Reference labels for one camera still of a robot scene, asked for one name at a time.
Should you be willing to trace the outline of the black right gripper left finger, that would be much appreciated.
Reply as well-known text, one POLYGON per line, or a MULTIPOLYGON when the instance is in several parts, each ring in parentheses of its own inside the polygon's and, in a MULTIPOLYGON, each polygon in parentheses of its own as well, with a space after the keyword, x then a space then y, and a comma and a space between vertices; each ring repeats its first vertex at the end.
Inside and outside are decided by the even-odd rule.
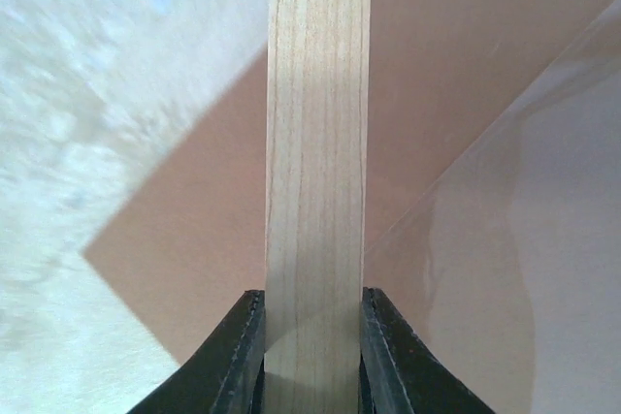
POLYGON ((130 411, 261 413, 265 292, 244 292, 195 353, 130 411))

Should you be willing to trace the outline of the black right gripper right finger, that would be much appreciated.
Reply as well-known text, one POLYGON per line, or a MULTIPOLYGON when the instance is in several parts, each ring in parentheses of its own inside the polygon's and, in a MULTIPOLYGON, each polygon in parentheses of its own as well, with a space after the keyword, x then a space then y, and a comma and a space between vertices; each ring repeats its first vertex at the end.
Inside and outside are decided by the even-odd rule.
POLYGON ((359 387, 360 413, 493 411, 440 363, 379 288, 363 290, 359 387))

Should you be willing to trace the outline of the light wooden picture frame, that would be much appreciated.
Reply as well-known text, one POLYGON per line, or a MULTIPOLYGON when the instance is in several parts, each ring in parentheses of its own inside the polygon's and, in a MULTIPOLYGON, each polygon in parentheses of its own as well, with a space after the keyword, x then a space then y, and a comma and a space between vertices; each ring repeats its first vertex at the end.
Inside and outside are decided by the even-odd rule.
POLYGON ((267 413, 354 413, 371 0, 269 0, 267 413))

